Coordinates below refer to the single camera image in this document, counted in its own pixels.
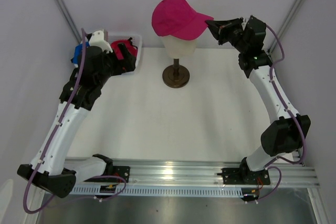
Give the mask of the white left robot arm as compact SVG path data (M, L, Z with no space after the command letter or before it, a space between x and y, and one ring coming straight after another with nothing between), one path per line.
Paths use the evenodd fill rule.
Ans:
M72 59L74 68L59 97L53 125L39 153L29 164L21 164L18 175L59 198L70 194L79 182L108 182L113 178L113 160L95 154L73 169L64 167L70 146L83 120L101 96L102 88L112 76L135 70L137 50L130 41L112 43L112 51L86 43L78 46Z

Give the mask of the blue cap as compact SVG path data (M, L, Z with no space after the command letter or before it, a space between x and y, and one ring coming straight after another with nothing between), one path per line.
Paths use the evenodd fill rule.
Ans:
M78 68L79 63L81 63L81 60L79 60L79 56L81 54L82 54L82 44L79 44L75 47L75 52L73 58L71 59L71 62L75 68Z

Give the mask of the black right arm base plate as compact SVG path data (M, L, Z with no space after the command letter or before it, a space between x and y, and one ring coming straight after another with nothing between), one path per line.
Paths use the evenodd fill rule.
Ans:
M226 185L270 185L269 173L266 170L252 172L243 168L222 168L220 176Z

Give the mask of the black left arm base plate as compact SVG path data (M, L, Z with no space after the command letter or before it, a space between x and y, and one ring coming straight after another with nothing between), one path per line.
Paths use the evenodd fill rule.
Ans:
M123 178L127 183L129 182L130 177L130 166L111 166L107 168L105 175L109 176L108 178L104 178L104 181L112 182L112 183L122 183L123 180L119 178L112 178L112 176L118 176Z

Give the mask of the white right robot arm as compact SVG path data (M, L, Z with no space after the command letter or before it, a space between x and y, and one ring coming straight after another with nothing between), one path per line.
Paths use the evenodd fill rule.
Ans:
M258 91L270 120L261 134L261 146L242 159L236 172L229 173L224 168L220 174L223 180L237 182L240 179L244 184L251 184L263 178L266 169L279 159L292 164L284 155L296 150L302 150L298 160L301 163L307 153L306 137L311 120L289 101L275 72L280 61L273 61L263 49L266 32L272 29L254 16L247 22L236 18L206 23L219 45L228 42L239 52L239 66Z

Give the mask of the pink cap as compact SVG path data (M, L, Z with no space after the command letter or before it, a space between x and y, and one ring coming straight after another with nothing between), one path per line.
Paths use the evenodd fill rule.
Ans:
M152 13L151 25L160 37L194 40L207 28L206 21L213 19L197 12L187 0L162 0Z
M137 57L138 54L138 47L135 46L132 42L132 37L129 39L121 39L121 40L116 40L110 44L113 52L115 53L116 57L118 60L123 60L124 56L119 48L119 44L124 44L128 52L134 56Z

